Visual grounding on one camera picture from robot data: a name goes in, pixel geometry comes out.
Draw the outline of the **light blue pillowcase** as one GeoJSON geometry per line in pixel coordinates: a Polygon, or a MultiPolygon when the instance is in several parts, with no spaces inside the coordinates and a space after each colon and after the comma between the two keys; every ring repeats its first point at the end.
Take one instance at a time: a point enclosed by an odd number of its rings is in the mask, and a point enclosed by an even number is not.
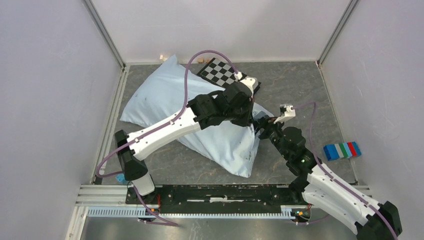
{"type": "MultiPolygon", "coordinates": [[[[185,70],[177,57],[171,56],[131,96],[120,121],[147,128],[179,112],[185,99],[185,70]]],[[[251,176],[259,147],[253,127],[240,127],[229,121],[187,134],[178,141],[244,178],[251,176]]]]}

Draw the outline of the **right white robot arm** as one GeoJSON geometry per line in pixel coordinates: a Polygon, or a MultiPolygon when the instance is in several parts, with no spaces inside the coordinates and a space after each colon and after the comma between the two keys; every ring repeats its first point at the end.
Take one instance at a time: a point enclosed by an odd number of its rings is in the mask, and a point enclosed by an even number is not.
{"type": "Polygon", "coordinates": [[[344,224],[358,240],[396,240],[403,232],[398,208],[380,203],[345,182],[306,147],[301,129],[275,123],[264,116],[253,122],[261,140],[268,139],[296,176],[289,185],[289,199],[306,202],[344,224]]]}

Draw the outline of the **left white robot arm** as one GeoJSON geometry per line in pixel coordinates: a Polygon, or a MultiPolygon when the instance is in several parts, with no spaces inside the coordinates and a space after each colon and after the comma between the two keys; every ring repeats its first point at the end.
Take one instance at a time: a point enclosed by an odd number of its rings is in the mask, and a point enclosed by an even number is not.
{"type": "Polygon", "coordinates": [[[253,120],[255,78],[245,78],[229,85],[225,90],[199,94],[168,118],[145,129],[115,133],[117,157],[126,181],[133,184],[138,197],[145,204],[157,198],[154,181],[145,159],[162,146],[185,135],[219,126],[229,121],[240,127],[253,120]]]}

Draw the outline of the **black white checkerboard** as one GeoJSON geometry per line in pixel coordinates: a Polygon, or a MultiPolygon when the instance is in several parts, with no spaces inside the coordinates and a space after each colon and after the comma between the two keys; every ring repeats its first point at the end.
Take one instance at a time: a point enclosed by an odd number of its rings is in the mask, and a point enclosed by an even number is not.
{"type": "Polygon", "coordinates": [[[234,72],[229,64],[214,57],[196,75],[211,84],[227,88],[239,81],[234,72]]]}

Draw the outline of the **wooden toy pieces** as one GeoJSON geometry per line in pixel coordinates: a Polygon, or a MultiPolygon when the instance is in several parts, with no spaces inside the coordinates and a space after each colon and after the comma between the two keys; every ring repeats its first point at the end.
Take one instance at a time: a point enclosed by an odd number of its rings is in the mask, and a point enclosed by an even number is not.
{"type": "Polygon", "coordinates": [[[197,58],[197,62],[198,62],[199,64],[207,64],[207,63],[209,63],[209,62],[210,62],[210,59],[209,59],[209,58],[204,58],[204,57],[198,57],[198,58],[197,58]]]}

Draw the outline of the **red blue green blocks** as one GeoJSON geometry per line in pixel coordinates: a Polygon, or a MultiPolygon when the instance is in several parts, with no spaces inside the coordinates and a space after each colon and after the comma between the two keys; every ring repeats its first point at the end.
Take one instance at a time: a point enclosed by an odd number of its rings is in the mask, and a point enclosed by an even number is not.
{"type": "Polygon", "coordinates": [[[362,152],[355,141],[327,144],[323,147],[323,150],[328,161],[351,159],[362,155],[362,152]]]}

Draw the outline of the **small blue object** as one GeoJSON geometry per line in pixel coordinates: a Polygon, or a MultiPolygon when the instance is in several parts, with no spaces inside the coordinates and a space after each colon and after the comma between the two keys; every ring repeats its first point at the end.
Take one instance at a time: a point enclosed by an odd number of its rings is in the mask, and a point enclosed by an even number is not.
{"type": "Polygon", "coordinates": [[[123,173],[117,174],[115,176],[115,179],[122,185],[127,185],[129,183],[129,181],[125,179],[125,176],[123,173]]]}

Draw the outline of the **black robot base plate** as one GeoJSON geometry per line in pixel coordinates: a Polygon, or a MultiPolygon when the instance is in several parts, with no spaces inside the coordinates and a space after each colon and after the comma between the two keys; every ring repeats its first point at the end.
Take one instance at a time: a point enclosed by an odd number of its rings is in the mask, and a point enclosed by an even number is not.
{"type": "Polygon", "coordinates": [[[161,214],[277,214],[282,206],[312,207],[278,184],[164,184],[141,199],[161,214]]]}

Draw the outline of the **aluminium rail frame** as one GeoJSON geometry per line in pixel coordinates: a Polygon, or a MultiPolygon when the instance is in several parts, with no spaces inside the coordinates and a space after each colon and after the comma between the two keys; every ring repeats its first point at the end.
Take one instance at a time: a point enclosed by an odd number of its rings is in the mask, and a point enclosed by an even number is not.
{"type": "Polygon", "coordinates": [[[125,185],[81,185],[75,205],[83,207],[120,207],[126,204],[125,185]]]}

